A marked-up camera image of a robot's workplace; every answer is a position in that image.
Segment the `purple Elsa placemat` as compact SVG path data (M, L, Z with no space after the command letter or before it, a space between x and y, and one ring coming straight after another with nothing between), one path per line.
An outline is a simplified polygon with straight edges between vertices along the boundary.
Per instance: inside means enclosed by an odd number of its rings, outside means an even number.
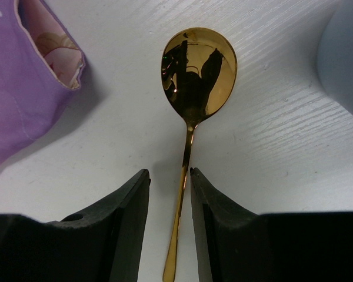
M0 1L0 165L58 121L84 53L44 1Z

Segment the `gold spoon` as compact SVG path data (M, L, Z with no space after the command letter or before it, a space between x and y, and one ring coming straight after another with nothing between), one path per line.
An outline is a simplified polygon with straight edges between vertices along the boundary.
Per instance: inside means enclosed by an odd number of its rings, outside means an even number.
M208 28L177 33L162 54L161 81L168 102L186 125L186 141L163 281L174 281L179 230L195 129L229 99L237 78L236 53L228 40Z

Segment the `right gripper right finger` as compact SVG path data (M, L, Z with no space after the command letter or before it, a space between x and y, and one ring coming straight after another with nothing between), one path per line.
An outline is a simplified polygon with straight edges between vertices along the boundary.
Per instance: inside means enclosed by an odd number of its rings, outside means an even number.
M257 215L190 175L200 281L353 281L353 211Z

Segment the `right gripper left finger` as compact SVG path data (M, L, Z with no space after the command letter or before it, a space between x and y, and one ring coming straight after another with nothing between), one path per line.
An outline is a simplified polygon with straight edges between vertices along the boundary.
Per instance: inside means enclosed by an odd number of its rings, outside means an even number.
M149 171L61 221L0 214L0 281L136 281Z

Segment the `blue plastic cup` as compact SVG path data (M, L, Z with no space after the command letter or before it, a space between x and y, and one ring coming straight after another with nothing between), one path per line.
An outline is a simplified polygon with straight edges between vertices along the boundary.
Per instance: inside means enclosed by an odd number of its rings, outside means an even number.
M342 1L318 45L317 72L324 90L353 115L353 1Z

